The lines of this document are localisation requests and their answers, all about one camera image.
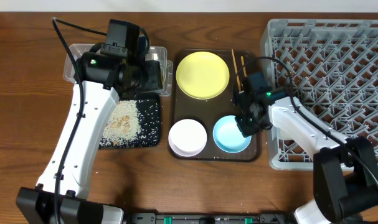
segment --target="light blue bowl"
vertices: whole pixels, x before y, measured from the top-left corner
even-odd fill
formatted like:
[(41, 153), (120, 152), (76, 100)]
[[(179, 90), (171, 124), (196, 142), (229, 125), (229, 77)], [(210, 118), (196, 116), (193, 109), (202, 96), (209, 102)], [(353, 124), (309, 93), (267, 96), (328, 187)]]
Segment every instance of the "light blue bowl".
[(243, 151), (251, 141), (251, 136), (243, 137), (234, 118), (234, 115), (228, 115), (219, 119), (212, 132), (215, 144), (228, 153)]

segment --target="green connector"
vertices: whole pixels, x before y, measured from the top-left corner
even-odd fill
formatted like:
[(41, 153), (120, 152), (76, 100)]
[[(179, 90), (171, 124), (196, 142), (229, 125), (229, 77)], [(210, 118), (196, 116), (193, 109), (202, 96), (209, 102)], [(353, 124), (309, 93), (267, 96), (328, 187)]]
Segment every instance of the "green connector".
[(250, 223), (252, 223), (252, 218), (244, 218), (244, 224), (250, 224)]
[(164, 217), (164, 224), (172, 224), (172, 217)]

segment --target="yellow plate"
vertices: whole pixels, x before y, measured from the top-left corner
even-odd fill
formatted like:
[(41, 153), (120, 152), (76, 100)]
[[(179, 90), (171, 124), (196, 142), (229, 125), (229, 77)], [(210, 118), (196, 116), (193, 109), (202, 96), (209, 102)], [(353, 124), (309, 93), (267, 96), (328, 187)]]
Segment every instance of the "yellow plate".
[(176, 69), (176, 82), (180, 89), (200, 100), (221, 94), (229, 82), (229, 76), (229, 69), (223, 59), (210, 52), (190, 54)]

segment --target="pair of chopsticks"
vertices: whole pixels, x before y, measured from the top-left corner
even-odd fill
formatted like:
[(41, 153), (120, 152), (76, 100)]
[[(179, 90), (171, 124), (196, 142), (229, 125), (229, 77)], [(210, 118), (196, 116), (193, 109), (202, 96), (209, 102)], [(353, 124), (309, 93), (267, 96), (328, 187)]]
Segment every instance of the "pair of chopsticks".
[[(235, 74), (236, 74), (236, 79), (237, 79), (237, 85), (239, 86), (239, 92), (242, 91), (242, 84), (240, 83), (240, 78), (237, 74), (237, 65), (236, 65), (236, 58), (234, 57), (234, 51), (232, 49), (232, 56), (233, 56), (233, 63), (234, 63), (234, 71), (235, 71)], [(244, 65), (244, 58), (243, 56), (241, 56), (241, 64)], [(244, 77), (247, 77), (247, 71), (245, 70), (245, 67), (243, 69), (244, 71)]]

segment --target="white plate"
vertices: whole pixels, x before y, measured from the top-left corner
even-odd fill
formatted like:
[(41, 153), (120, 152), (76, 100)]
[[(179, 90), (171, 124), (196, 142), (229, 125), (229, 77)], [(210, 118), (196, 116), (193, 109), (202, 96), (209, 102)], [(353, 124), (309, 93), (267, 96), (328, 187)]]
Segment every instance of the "white plate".
[(183, 119), (169, 130), (168, 143), (180, 156), (195, 156), (206, 146), (207, 131), (198, 121)]

